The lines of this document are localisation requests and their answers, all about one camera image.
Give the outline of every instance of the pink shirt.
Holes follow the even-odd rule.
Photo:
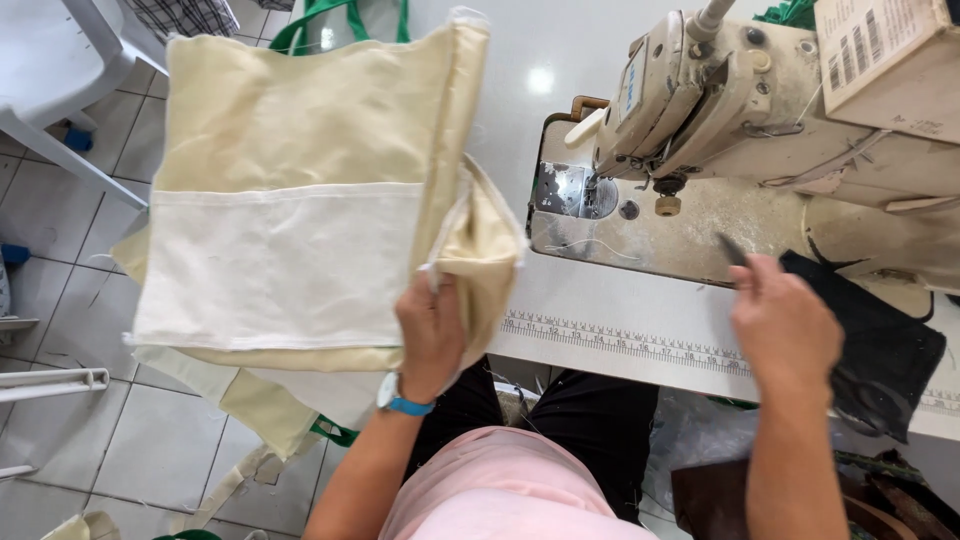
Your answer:
[[[545,437],[481,428],[444,446],[407,480],[381,540],[657,540],[616,519],[587,467]]]

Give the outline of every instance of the blue watch strap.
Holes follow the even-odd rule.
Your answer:
[[[430,402],[427,405],[415,404],[409,400],[404,400],[400,397],[394,397],[390,401],[390,405],[387,408],[391,410],[398,410],[404,414],[409,414],[410,416],[423,416],[433,410],[433,402]]]

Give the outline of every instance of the person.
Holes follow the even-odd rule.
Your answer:
[[[750,461],[752,540],[850,537],[828,440],[828,373],[843,333],[774,258],[734,266],[732,325],[762,407]],[[396,303],[399,396],[434,400],[464,350],[455,282],[415,277]],[[303,540],[553,538],[653,540],[636,504],[658,388],[565,370],[505,428],[489,363],[465,370],[414,416],[379,409],[337,467]]]

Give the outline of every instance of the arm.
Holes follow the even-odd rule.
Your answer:
[[[430,292],[422,272],[396,302],[403,330],[400,396],[426,404],[456,371],[464,351],[456,285],[444,276]],[[372,540],[403,481],[422,417],[377,410],[334,471],[310,515],[303,540]]]
[[[760,390],[760,419],[747,478],[752,540],[847,540],[833,466],[828,377],[843,331],[806,283],[774,258],[734,266],[732,321]]]

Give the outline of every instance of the wristwatch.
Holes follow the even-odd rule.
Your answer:
[[[400,382],[400,374],[391,371],[383,378],[380,383],[380,390],[376,393],[377,408],[389,408],[397,410],[410,416],[423,416],[433,410],[433,402],[429,404],[415,404],[410,400],[404,400],[396,391],[396,386]]]

